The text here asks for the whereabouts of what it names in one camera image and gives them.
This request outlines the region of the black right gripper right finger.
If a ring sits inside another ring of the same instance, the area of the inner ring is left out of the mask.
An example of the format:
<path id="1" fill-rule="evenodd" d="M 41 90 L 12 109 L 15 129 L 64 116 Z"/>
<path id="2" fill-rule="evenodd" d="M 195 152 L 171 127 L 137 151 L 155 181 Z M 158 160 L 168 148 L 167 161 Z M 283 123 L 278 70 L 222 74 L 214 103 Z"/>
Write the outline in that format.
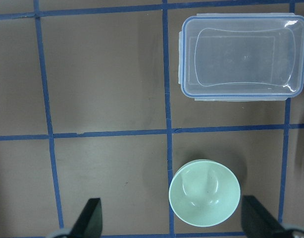
<path id="1" fill-rule="evenodd" d="M 292 232 L 285 229 L 253 195 L 242 198 L 241 227 L 248 238 L 292 237 Z"/>

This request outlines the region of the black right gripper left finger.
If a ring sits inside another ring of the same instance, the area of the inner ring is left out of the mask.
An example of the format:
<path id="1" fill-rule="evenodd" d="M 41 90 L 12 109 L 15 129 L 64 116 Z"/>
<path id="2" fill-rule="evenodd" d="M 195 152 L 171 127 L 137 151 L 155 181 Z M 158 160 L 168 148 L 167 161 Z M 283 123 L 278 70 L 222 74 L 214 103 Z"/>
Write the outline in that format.
<path id="1" fill-rule="evenodd" d="M 100 198 L 90 198 L 69 236 L 101 236 L 102 234 L 102 207 Z"/>

